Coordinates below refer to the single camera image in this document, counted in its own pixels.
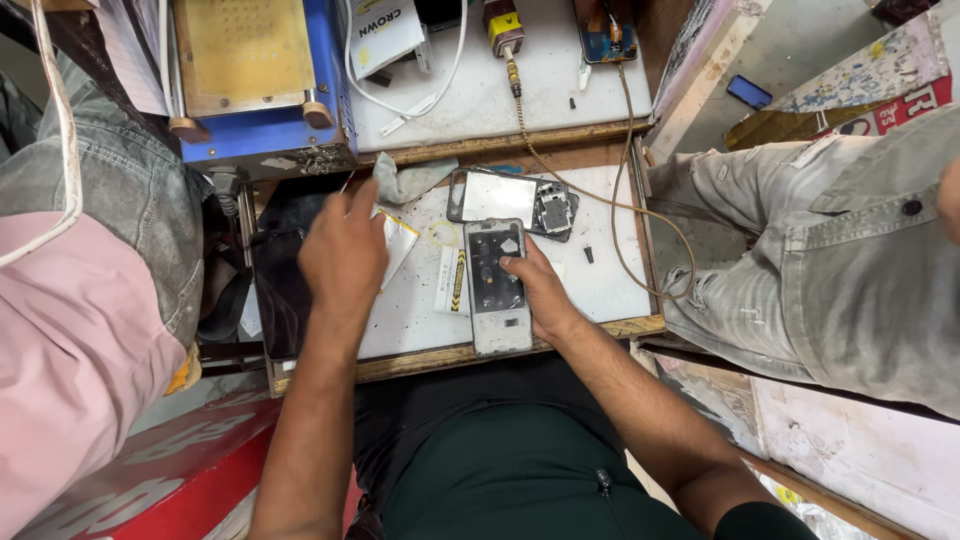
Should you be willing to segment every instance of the white cable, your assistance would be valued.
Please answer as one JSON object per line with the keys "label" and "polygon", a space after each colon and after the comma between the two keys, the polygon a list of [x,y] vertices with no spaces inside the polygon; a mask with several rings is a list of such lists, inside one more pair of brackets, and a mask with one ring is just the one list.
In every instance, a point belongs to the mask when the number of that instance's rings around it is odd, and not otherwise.
{"label": "white cable", "polygon": [[73,123],[73,111],[70,109],[70,100],[67,98],[66,88],[63,86],[63,78],[57,70],[57,59],[54,58],[54,49],[50,44],[50,31],[47,29],[43,2],[41,0],[31,0],[31,6],[34,11],[36,42],[40,49],[40,59],[43,61],[43,71],[46,73],[47,85],[50,86],[50,95],[54,100],[57,118],[60,121],[65,191],[63,194],[63,217],[46,233],[0,257],[0,268],[20,260],[23,256],[35,251],[50,240],[66,233],[84,213],[84,192],[80,179],[80,158],[77,153],[77,127]]}
{"label": "white cable", "polygon": [[350,63],[350,39],[353,36],[353,6],[350,5],[350,0],[344,0],[344,5],[347,7],[347,45],[344,47],[344,69],[347,71],[347,80],[350,81],[350,84],[353,85],[353,88],[360,92],[360,95],[373,101],[380,107],[392,110],[397,114],[403,114],[404,116],[419,118],[431,112],[434,107],[437,107],[437,104],[440,103],[440,100],[443,99],[444,94],[446,94],[447,89],[450,88],[450,83],[453,82],[453,76],[457,74],[457,67],[460,65],[460,55],[464,52],[464,41],[467,38],[467,0],[461,0],[460,2],[460,44],[457,45],[457,56],[453,60],[453,71],[451,71],[450,76],[446,78],[444,89],[437,94],[437,97],[433,100],[433,103],[420,112],[410,112],[409,110],[398,109],[392,105],[383,103],[382,101],[368,94],[363,90],[363,88],[360,87],[360,85],[357,84],[355,81],[356,75],[351,75],[352,64]]}
{"label": "white cable", "polygon": [[170,50],[167,48],[167,25],[170,23],[170,7],[167,0],[160,0],[160,86],[163,90],[163,101],[167,105],[167,116],[174,117],[174,100],[170,97]]}

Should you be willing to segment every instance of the hand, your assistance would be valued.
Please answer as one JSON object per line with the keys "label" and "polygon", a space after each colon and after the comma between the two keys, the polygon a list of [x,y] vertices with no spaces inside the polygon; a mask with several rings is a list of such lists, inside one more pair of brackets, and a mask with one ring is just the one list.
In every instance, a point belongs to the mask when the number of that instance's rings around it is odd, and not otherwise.
{"label": "hand", "polygon": [[534,316],[534,335],[556,347],[560,338],[570,335],[576,326],[589,322],[570,303],[560,278],[530,234],[524,235],[527,257],[501,257],[500,267],[527,285],[527,304]]}
{"label": "hand", "polygon": [[960,245],[960,158],[955,158],[940,173],[937,212],[947,225],[947,238]]}
{"label": "hand", "polygon": [[377,188],[367,180],[352,201],[328,196],[298,255],[314,313],[338,331],[363,331],[387,270],[386,216],[370,218]]}

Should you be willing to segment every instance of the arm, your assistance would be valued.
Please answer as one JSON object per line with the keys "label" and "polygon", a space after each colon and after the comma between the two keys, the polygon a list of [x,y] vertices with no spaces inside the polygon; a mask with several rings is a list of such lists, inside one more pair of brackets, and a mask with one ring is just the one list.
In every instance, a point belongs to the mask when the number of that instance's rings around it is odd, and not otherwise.
{"label": "arm", "polygon": [[937,213],[947,229],[947,238],[960,245],[960,158],[947,163],[940,173]]}
{"label": "arm", "polygon": [[529,235],[526,249],[526,258],[502,258],[500,265],[526,283],[534,333],[563,355],[681,513],[712,534],[738,504],[776,503],[703,416],[577,311]]}
{"label": "arm", "polygon": [[313,309],[260,481],[251,540],[343,537],[357,350],[387,266],[376,182],[331,195],[300,249]]}

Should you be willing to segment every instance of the yellow ring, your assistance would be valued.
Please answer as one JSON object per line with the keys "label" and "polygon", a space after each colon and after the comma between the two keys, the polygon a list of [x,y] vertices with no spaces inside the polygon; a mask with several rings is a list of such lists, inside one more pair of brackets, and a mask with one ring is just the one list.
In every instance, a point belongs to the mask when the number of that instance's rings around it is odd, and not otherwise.
{"label": "yellow ring", "polygon": [[[451,241],[450,241],[449,243],[447,243],[447,244],[442,244],[442,243],[438,242],[437,239],[433,237],[433,230],[436,229],[438,225],[448,225],[448,226],[450,227],[450,229],[453,230],[453,240],[451,240]],[[433,242],[434,244],[440,246],[440,247],[443,247],[443,246],[452,246],[452,245],[456,244],[456,243],[457,243],[457,239],[458,239],[459,237],[460,237],[460,236],[457,234],[457,227],[456,227],[455,225],[453,225],[452,223],[450,223],[449,221],[438,221],[437,223],[434,223],[433,225],[430,226],[430,241]]]}

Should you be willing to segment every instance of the wooden knob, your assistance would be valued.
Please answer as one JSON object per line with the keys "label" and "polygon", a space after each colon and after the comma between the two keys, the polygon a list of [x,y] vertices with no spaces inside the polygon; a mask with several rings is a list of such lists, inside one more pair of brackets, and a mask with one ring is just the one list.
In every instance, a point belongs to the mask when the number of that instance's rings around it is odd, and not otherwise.
{"label": "wooden knob", "polygon": [[330,116],[330,111],[326,109],[326,105],[318,101],[308,101],[303,104],[303,119],[315,130],[333,125],[333,116]]}
{"label": "wooden knob", "polygon": [[170,127],[170,133],[176,135],[183,142],[196,144],[210,140],[210,132],[206,130],[203,124],[193,118],[174,116],[170,118],[167,126]]}

